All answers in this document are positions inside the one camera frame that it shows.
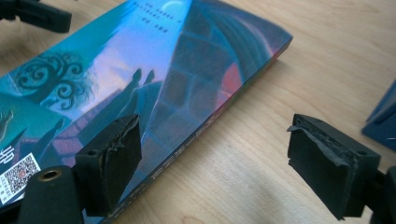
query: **book cover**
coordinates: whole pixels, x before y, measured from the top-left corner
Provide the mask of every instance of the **book cover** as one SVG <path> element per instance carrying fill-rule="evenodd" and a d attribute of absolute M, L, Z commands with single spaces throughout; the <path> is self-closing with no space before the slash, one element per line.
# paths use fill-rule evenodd
<path fill-rule="evenodd" d="M 111 221 L 289 45 L 282 28 L 216 0 L 131 0 L 0 78 L 0 203 L 140 116 L 142 161 Z"/>
<path fill-rule="evenodd" d="M 375 107 L 361 131 L 396 151 L 396 80 Z"/>

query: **barcode sticker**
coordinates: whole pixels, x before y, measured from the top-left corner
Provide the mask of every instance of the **barcode sticker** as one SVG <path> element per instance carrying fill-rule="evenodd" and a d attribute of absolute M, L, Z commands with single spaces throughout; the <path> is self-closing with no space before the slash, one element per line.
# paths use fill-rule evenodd
<path fill-rule="evenodd" d="M 7 203 L 15 195 L 21 192 L 29 178 L 40 171 L 32 153 L 18 161 L 11 168 L 0 175 L 0 200 Z"/>

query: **wooden table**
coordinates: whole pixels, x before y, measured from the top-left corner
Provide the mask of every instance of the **wooden table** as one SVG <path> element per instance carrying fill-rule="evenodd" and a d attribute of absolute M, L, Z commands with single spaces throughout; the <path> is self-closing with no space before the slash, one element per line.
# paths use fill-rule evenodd
<path fill-rule="evenodd" d="M 44 1 L 73 13 L 71 35 L 121 0 Z M 294 35 L 289 49 L 116 223 L 337 223 L 288 166 L 294 113 L 324 119 L 396 165 L 361 134 L 396 75 L 392 0 L 227 0 Z M 0 74 L 68 35 L 0 21 Z M 371 212 L 346 223 L 368 223 Z"/>

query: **black clamp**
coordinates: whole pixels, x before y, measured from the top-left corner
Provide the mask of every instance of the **black clamp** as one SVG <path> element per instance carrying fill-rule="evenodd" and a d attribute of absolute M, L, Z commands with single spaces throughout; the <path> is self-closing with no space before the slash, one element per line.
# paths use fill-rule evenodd
<path fill-rule="evenodd" d="M 80 224 L 107 217 L 142 159 L 139 117 L 117 119 L 75 156 L 76 165 L 54 166 L 34 174 L 22 200 L 0 209 L 1 223 Z"/>
<path fill-rule="evenodd" d="M 380 156 L 320 119 L 294 115 L 289 165 L 337 219 L 373 210 L 372 224 L 396 223 L 396 167 L 384 175 Z"/>
<path fill-rule="evenodd" d="M 39 0 L 0 0 L 0 20 L 21 21 L 56 33 L 70 30 L 72 14 L 41 4 Z"/>

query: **screw hole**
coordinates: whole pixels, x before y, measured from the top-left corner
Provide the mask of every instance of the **screw hole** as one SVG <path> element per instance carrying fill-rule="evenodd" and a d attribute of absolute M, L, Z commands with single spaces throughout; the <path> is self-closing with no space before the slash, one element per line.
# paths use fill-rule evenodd
<path fill-rule="evenodd" d="M 365 156 L 365 155 L 367 155 L 367 152 L 365 152 L 365 151 L 358 151 L 358 154 L 361 155 L 361 156 Z"/>
<path fill-rule="evenodd" d="M 50 171 L 47 171 L 46 173 L 40 175 L 38 177 L 38 179 L 43 182 L 51 181 L 51 180 L 56 179 L 59 176 L 61 176 L 61 174 L 62 174 L 61 170 L 50 170 Z"/>

